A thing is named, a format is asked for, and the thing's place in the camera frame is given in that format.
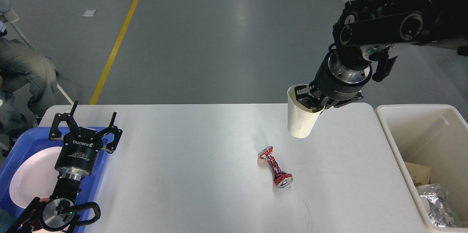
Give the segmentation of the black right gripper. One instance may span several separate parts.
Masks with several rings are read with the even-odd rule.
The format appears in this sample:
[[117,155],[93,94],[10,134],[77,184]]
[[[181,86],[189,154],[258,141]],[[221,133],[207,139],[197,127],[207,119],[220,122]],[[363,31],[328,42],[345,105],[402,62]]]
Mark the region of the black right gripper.
[[310,84],[294,87],[294,97],[313,113],[331,107],[340,108],[364,98],[362,88],[370,81],[371,75],[371,65],[353,70],[342,64],[336,51],[330,51],[315,79]]

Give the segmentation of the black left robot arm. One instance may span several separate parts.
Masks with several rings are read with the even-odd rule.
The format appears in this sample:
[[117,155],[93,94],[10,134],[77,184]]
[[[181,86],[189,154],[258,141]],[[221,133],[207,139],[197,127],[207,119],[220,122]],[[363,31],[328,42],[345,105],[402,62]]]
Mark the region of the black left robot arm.
[[96,202],[77,204],[76,199],[82,180],[92,175],[100,151],[114,153],[122,130],[115,125],[117,112],[102,130],[80,127],[73,117],[77,106],[75,101],[70,112],[55,114],[48,134],[49,140],[63,143],[54,166],[58,176],[52,194],[48,201],[33,198],[7,229],[8,233],[32,233],[35,224],[49,232],[72,233],[101,217]]

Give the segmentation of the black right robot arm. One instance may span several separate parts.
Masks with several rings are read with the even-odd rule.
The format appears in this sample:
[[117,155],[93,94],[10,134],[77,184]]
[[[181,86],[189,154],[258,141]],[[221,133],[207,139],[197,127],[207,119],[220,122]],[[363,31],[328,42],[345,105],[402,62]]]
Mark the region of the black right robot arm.
[[299,108],[321,113],[363,98],[362,87],[391,72],[398,44],[455,49],[467,55],[467,0],[353,0],[332,31],[334,42],[314,80],[292,87]]

